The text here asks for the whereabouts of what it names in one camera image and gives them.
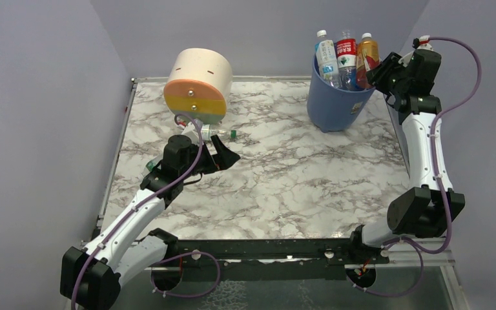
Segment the green cap clear bottle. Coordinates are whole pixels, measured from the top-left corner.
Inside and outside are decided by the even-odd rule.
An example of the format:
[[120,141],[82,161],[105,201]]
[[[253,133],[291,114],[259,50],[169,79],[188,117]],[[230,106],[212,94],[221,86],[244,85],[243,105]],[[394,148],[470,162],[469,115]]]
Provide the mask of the green cap clear bottle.
[[220,139],[236,139],[238,132],[234,129],[223,128],[219,125],[203,125],[201,135],[205,141],[210,141],[213,136],[218,136]]

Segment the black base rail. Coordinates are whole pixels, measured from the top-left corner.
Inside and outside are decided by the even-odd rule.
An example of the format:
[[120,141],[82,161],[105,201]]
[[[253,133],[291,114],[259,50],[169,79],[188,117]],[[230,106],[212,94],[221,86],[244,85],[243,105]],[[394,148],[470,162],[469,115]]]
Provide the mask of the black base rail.
[[365,266],[363,278],[375,279],[375,266],[388,264],[380,249],[350,238],[266,240],[180,240],[156,229],[128,247],[117,267],[125,285],[143,271],[157,284],[271,280],[345,280]]

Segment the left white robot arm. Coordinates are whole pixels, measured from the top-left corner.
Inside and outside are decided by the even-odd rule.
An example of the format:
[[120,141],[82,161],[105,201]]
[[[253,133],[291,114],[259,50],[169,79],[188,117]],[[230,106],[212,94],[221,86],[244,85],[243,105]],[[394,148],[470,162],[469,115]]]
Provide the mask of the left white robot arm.
[[184,255],[174,235],[155,229],[140,242],[135,240],[182,192],[186,178],[224,171],[240,160],[218,136],[212,136],[211,142],[216,154],[202,139],[170,137],[161,160],[143,178],[123,212],[92,241],[66,251],[60,293],[70,299],[72,309],[110,309],[121,288],[146,267],[169,262],[181,267]]

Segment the green label tea bottle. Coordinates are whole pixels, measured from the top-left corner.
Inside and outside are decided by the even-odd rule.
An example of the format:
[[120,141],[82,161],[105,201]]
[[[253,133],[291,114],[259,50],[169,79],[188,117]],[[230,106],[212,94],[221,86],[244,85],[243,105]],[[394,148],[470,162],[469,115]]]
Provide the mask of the green label tea bottle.
[[161,158],[155,157],[149,160],[145,165],[145,172],[150,173],[155,167],[158,167],[161,163]]

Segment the red label clear bottle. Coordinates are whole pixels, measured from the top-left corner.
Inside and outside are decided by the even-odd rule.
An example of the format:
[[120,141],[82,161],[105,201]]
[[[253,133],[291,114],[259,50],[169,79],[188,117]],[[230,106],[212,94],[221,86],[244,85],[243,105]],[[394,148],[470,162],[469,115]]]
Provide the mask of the red label clear bottle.
[[349,29],[344,29],[335,43],[340,88],[344,90],[358,90],[356,83],[356,45],[356,39]]

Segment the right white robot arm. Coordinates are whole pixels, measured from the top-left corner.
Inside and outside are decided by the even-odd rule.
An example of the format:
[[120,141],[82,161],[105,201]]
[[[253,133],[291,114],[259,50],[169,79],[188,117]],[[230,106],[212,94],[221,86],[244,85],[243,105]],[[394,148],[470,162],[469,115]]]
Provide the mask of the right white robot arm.
[[422,252],[438,254],[451,241],[451,225],[466,200],[450,182],[440,140],[441,102],[430,93],[440,64],[439,53],[417,49],[405,56],[392,52],[367,72],[368,82],[398,114],[407,145],[410,188],[389,204],[384,219],[352,232],[352,251],[377,251],[414,238],[444,236],[437,249],[413,242]]

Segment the red yellow label juice bottle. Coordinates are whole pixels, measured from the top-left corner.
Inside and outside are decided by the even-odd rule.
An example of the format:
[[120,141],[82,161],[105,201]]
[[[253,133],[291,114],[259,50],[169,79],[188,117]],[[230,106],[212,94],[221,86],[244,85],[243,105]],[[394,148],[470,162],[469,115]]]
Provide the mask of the red yellow label juice bottle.
[[373,39],[371,33],[362,34],[356,52],[356,85],[358,88],[369,89],[372,86],[369,84],[366,74],[380,64],[378,43]]

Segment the beige round drum box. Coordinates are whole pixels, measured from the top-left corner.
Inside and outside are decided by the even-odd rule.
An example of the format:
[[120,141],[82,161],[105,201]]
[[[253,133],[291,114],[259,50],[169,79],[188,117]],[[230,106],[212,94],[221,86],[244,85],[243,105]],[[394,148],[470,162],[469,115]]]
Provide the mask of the beige round drum box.
[[181,51],[163,89],[169,110],[204,124],[218,124],[227,113],[233,83],[231,64],[206,48]]

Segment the white blue label tea bottle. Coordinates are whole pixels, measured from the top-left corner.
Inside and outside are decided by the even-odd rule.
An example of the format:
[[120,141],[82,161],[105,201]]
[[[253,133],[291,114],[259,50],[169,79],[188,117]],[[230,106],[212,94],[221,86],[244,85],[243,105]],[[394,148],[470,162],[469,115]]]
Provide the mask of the white blue label tea bottle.
[[315,56],[320,77],[330,86],[340,88],[340,74],[335,54],[335,44],[329,39],[326,30],[316,33],[318,43],[315,45]]

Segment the blue plastic bin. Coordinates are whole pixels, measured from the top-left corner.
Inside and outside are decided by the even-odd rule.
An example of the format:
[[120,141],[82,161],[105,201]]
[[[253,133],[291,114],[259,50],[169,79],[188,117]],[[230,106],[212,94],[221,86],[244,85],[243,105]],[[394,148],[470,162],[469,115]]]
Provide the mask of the blue plastic bin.
[[357,119],[374,91],[373,88],[350,91],[328,85],[320,77],[317,58],[314,56],[307,114],[322,132],[346,130]]

